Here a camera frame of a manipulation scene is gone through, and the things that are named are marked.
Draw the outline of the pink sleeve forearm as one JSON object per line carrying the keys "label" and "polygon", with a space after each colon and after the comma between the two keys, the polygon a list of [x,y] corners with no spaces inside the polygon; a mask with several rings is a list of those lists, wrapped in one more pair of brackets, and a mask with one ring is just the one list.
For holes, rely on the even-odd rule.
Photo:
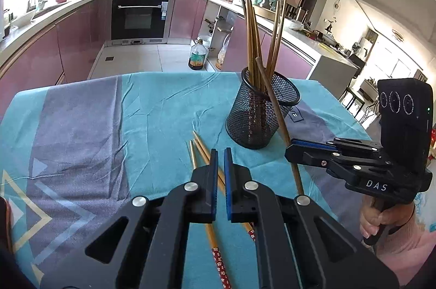
{"label": "pink sleeve forearm", "polygon": [[388,235],[376,245],[377,257],[392,270],[400,286],[408,285],[424,267],[435,249],[435,231],[423,230],[413,218],[405,225],[391,227]]}

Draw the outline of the right hand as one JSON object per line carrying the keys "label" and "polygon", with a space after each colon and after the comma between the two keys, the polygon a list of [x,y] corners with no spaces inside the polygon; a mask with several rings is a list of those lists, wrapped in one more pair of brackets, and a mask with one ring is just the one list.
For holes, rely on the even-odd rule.
{"label": "right hand", "polygon": [[400,227],[414,215],[414,203],[398,204],[384,211],[378,210],[377,198],[364,195],[360,209],[360,232],[365,239],[375,236],[382,225]]}

